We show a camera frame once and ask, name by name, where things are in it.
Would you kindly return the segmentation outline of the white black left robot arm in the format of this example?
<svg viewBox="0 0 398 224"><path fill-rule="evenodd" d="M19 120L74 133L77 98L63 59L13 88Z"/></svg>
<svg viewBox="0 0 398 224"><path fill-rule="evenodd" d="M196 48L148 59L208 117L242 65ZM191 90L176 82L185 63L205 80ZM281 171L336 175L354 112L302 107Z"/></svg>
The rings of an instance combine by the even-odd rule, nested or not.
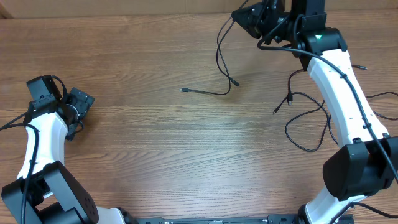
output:
<svg viewBox="0 0 398 224"><path fill-rule="evenodd" d="M65 167L65 141L78 126L94 98L72 88L59 90L55 75L29 80L28 110L2 128L21 126L28 133L27 149L17 179L2 188L1 197L18 223L136 223L126 210L96 206L90 194Z"/></svg>

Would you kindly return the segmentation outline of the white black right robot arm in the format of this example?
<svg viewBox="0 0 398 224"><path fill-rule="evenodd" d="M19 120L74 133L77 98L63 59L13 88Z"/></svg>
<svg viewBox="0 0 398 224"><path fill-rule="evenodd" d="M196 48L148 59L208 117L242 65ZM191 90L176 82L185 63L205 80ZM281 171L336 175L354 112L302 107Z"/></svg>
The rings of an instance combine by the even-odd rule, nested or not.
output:
<svg viewBox="0 0 398 224"><path fill-rule="evenodd" d="M397 138L371 109L338 29L326 25L324 1L263 1L231 18L261 50L286 40L288 51L319 87L338 133L338 151L323 165L324 188L301 206L298 223L336 223L351 207L397 180Z"/></svg>

